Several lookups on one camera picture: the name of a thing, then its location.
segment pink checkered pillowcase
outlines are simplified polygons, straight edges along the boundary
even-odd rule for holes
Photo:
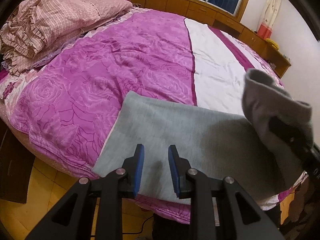
[[[131,7],[126,0],[25,0],[0,30],[1,53],[17,65],[24,57],[33,59],[58,37],[81,34]]]

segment bed sheet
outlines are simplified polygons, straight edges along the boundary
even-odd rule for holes
[[[144,31],[146,23],[153,27],[153,31]],[[130,34],[128,30],[138,32],[138,35],[134,36]],[[119,40],[123,39],[123,41],[126,42],[119,43],[116,38],[109,40],[111,36],[118,37]],[[112,95],[105,94],[106,89],[110,89],[110,84],[112,84],[111,87],[114,91],[117,91],[116,86],[124,85],[119,91],[123,92],[124,89],[126,92],[133,90],[135,92],[138,91],[139,94],[154,98],[198,105],[208,109],[242,115],[241,96],[244,87],[243,76],[247,68],[255,67],[263,69],[273,75],[275,82],[281,86],[279,79],[272,74],[273,71],[268,64],[248,49],[245,44],[237,41],[226,33],[209,29],[207,25],[202,25],[181,16],[153,10],[136,9],[111,25],[102,26],[95,31],[89,32],[85,37],[86,41],[88,41],[90,37],[92,40],[87,44],[82,39],[76,41],[75,44],[78,47],[76,47],[75,44],[70,44],[69,47],[65,48],[57,58],[40,72],[32,70],[29,73],[22,74],[18,78],[7,77],[0,86],[0,94],[5,98],[6,114],[13,127],[24,133],[28,133],[29,139],[34,143],[33,147],[38,152],[41,152],[50,159],[54,159],[57,163],[60,163],[63,169],[68,170],[76,177],[87,176],[91,179],[97,177],[96,174],[92,173],[91,168],[116,120],[117,113],[121,108],[121,98],[124,98],[125,93],[117,95],[119,98],[118,102],[116,102],[117,106],[109,109],[108,115],[100,112],[96,113],[94,117],[90,116],[91,119],[86,119],[88,115],[83,115],[85,111],[89,114],[88,109],[86,109],[88,105],[80,103],[74,107],[74,102],[85,102],[88,96],[93,96],[95,101],[99,98],[112,99],[114,98]],[[95,79],[93,83],[94,87],[87,87],[89,90],[93,90],[84,91],[83,94],[77,93],[76,97],[70,96],[70,78],[73,78],[72,74],[79,72],[79,69],[74,69],[75,72],[71,69],[75,66],[74,64],[73,66],[67,64],[67,62],[70,62],[70,55],[81,49],[84,52],[83,54],[89,51],[92,55],[95,55],[97,50],[105,49],[105,44],[110,43],[113,49],[116,50],[112,51],[112,53],[121,51],[127,54],[133,53],[129,58],[135,60],[136,66],[143,66],[146,62],[150,64],[150,62],[148,62],[150,58],[148,57],[150,57],[151,48],[156,48],[161,44],[165,44],[166,47],[162,47],[164,51],[156,49],[157,53],[153,53],[152,64],[155,67],[153,72],[147,68],[134,69],[134,67],[130,65],[128,58],[125,57],[125,55],[119,54],[117,60],[120,64],[118,64],[118,66],[114,65],[115,68],[110,69],[113,63],[107,62],[105,67],[109,73],[111,70],[113,71],[112,76],[118,78],[117,72],[130,66],[129,72],[125,73],[129,78],[124,84],[121,84],[121,80],[117,79],[111,78],[109,82],[105,82],[105,80],[98,78]],[[74,62],[76,63],[76,67],[81,68],[80,70],[83,71],[87,66],[82,64],[81,60],[85,61],[86,59],[85,57],[81,58],[81,55],[81,53],[78,54],[77,57],[79,58],[76,58]],[[90,61],[85,61],[85,63],[90,65],[94,60],[96,60],[96,58],[91,57]],[[90,67],[92,67],[92,72],[94,73],[94,65],[90,65]],[[66,77],[66,73],[64,72],[67,70],[70,72],[68,77]],[[137,79],[138,76],[132,79],[132,73],[134,75],[137,74],[135,71],[147,73],[147,78],[158,86],[153,87],[154,84],[150,82],[143,83],[143,80],[142,83],[139,83],[140,80]],[[77,82],[81,79],[83,79],[82,82],[87,82],[91,77],[92,73],[81,76]],[[59,120],[60,127],[58,130],[54,130],[55,128],[51,124],[56,123],[54,118],[59,117],[59,114],[57,114],[55,110],[50,112],[52,110],[50,108],[52,104],[41,105],[39,103],[42,99],[37,98],[34,92],[39,89],[40,86],[42,86],[41,93],[49,97],[50,103],[57,103],[57,98],[73,98],[74,101],[70,105],[70,109],[60,109],[60,112],[67,112],[72,109],[72,123],[69,123],[67,119],[64,119],[64,123],[61,123]],[[145,86],[152,88],[147,91],[147,94]],[[99,93],[101,90],[104,91],[104,94],[99,94],[98,97],[97,94],[95,94],[97,87],[99,88]],[[34,100],[32,100],[33,108],[30,108],[28,104],[30,101],[26,100],[30,98],[30,96],[34,97]],[[101,105],[92,105],[90,103],[89,108],[92,110],[100,106]],[[74,123],[75,117],[78,119],[77,125]],[[50,136],[56,135],[56,137],[50,138],[52,141],[49,142],[49,144],[43,144],[44,138],[41,131],[39,129],[30,129],[32,126],[30,126],[30,122],[32,123],[32,120],[36,121],[33,122],[33,126],[40,124],[40,127],[42,125],[42,130],[44,130],[46,134],[50,134]],[[108,123],[108,128],[100,127],[99,125],[101,123]],[[61,129],[64,129],[65,134],[67,133],[69,135],[67,141],[65,138],[58,137],[57,132],[61,131]],[[77,149],[81,154],[73,155],[71,161],[68,159],[68,155],[72,155],[72,152],[70,152],[70,149],[66,149],[67,146],[70,146],[70,137],[75,138],[75,136],[78,136],[78,143],[80,143],[82,138],[85,138],[86,142],[91,143],[90,147],[93,149],[93,155],[86,155],[85,151],[88,150],[88,145],[82,145]],[[55,144],[59,145],[59,150],[62,149],[64,151],[57,154]],[[275,196],[273,199],[260,203],[260,206],[263,209],[270,209],[272,205],[278,201],[279,196]],[[152,200],[143,196],[139,196],[136,202],[144,208],[152,209],[163,216],[170,217],[179,222],[188,223],[189,221],[189,207],[186,205],[177,206],[173,205],[173,203]]]

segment gray towel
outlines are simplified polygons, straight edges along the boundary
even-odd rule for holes
[[[313,145],[311,125],[312,108],[305,102],[295,101],[289,93],[275,85],[272,77],[257,69],[250,69],[244,78],[242,109],[254,126],[261,142],[275,155],[286,185],[293,185],[297,173],[302,173],[301,161],[289,146],[271,133],[268,123],[277,116],[286,124],[300,129],[309,146]]]
[[[243,108],[255,126],[267,120],[265,118],[255,123],[259,118],[255,117],[257,106],[254,102],[259,94],[253,93],[254,96],[250,97],[251,88],[248,87],[255,82],[250,76],[253,74],[254,71],[249,71],[246,75]],[[268,87],[259,82],[255,82],[255,85]],[[279,90],[272,86],[268,89]],[[286,101],[288,94],[285,93],[283,98]],[[264,116],[263,102],[259,101],[258,105],[257,109],[262,111],[258,113]],[[263,140],[259,139],[253,126],[240,115],[145,98],[129,92],[93,171],[102,177],[106,176],[121,167],[124,159],[133,155],[136,145],[142,143],[145,161],[139,193],[167,201],[189,203],[189,200],[177,199],[172,186],[168,147],[175,144],[179,155],[187,158],[193,168],[212,178],[233,176],[260,202],[287,190],[299,178],[302,170],[293,154],[275,157],[262,144]],[[288,170],[292,177],[286,183],[283,174]]]

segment rose pattern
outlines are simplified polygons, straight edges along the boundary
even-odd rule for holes
[[[195,105],[193,67],[184,17],[136,13],[57,55],[23,89],[10,121],[64,166],[95,178],[91,168],[125,95]]]
[[[16,82],[9,82],[9,85],[5,88],[3,94],[2,94],[2,98],[6,99],[7,96],[12,92],[14,86],[15,86]]]

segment curtain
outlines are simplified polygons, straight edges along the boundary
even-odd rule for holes
[[[267,0],[257,27],[258,36],[261,38],[270,38],[280,4],[281,0]]]

